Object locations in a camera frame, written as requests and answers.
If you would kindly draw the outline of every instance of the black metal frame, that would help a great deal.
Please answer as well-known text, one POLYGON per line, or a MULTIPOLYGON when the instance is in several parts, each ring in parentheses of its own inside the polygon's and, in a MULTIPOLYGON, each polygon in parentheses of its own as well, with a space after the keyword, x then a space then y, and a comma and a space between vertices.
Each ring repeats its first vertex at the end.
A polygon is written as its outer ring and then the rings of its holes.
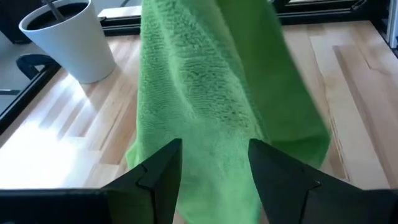
POLYGON ((287 3, 275 0, 282 25, 372 20, 384 12, 388 0, 324 0, 287 3))
POLYGON ((100 189, 0 190, 0 223, 170 224, 181 171, 174 139, 100 189))
POLYGON ((8 126, 12 124, 60 68, 61 66, 57 63, 45 66, 42 71, 30 81, 28 86, 19 92, 16 99, 0 114, 0 135, 5 132, 8 126))
POLYGON ((16 96, 20 93, 20 90, 0 90, 0 96, 16 96))
MULTIPOLYGON (((386 36, 386 26, 382 19, 386 15, 389 0, 322 0, 296 3, 289 3, 289 1, 274 0, 272 2, 282 25, 369 20, 382 36, 386 36)), ((102 17, 100 23, 107 37, 139 35, 141 31, 140 16, 102 17)), ((392 49, 392 51, 398 55, 397 49, 392 49)), ((46 66, 25 90, 18 94, 7 110, 0 114, 0 134, 17 118, 59 68, 58 64, 46 66)))
POLYGON ((398 221, 398 190, 359 189, 257 139, 249 142, 249 161, 270 224, 398 221))

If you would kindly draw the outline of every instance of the green towel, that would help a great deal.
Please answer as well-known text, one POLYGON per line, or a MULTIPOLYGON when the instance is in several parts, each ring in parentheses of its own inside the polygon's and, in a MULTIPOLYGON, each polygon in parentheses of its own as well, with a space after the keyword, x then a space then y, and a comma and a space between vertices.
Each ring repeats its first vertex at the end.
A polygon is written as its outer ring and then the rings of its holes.
POLYGON ((262 139, 314 167, 329 135, 265 0, 144 0, 134 167, 183 139, 189 224, 258 223, 248 160, 262 139))

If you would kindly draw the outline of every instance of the white pot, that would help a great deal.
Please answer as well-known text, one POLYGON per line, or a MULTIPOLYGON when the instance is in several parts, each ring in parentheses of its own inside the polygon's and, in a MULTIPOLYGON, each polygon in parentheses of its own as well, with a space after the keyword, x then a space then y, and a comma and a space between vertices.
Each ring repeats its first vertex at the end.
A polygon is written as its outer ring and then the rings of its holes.
POLYGON ((54 5, 82 2, 88 6, 65 22, 27 30, 36 17, 50 10, 48 6, 40 7, 19 23, 19 29, 80 83, 93 83, 107 77, 116 66, 94 5, 91 0, 61 0, 54 5))

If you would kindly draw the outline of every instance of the plant stem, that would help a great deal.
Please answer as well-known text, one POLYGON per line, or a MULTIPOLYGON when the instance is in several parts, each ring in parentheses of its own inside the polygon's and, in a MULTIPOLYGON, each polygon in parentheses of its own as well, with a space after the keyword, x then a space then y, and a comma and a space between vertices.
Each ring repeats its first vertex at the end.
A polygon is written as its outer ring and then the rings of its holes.
POLYGON ((47 4, 51 11, 52 14, 54 14, 55 18, 59 21, 59 22, 63 22, 65 21, 64 16, 61 14, 61 12, 54 6, 54 4, 52 4, 52 0, 42 0, 42 2, 44 4, 47 4))

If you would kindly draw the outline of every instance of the wooden tabletop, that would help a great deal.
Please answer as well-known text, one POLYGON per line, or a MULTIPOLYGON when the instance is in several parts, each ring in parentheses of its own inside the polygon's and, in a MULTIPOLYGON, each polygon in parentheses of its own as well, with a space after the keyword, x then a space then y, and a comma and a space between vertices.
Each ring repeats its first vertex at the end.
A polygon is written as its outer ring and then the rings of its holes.
MULTIPOLYGON (((105 9, 131 16, 141 7, 105 9)), ((81 85, 61 69, 0 137, 0 189, 102 187, 126 170, 136 130, 140 37, 108 37, 117 67, 81 85)))
MULTIPOLYGON (((284 33, 333 131, 323 170, 364 189, 398 187, 398 60, 382 37, 369 21, 287 26, 284 33)), ((101 187, 126 171, 140 37, 108 40, 118 64, 108 78, 81 85, 60 70, 0 137, 0 189, 101 187)))

